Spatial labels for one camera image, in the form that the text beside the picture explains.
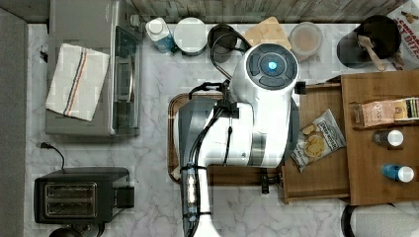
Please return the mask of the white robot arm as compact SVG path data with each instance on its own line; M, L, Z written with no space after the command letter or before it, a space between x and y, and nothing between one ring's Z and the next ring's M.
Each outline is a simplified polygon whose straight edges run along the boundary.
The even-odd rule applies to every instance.
M293 99L299 65L272 42L249 48L222 97L196 97L175 115L184 237L218 237L212 223L208 167L276 168L291 156L299 130Z

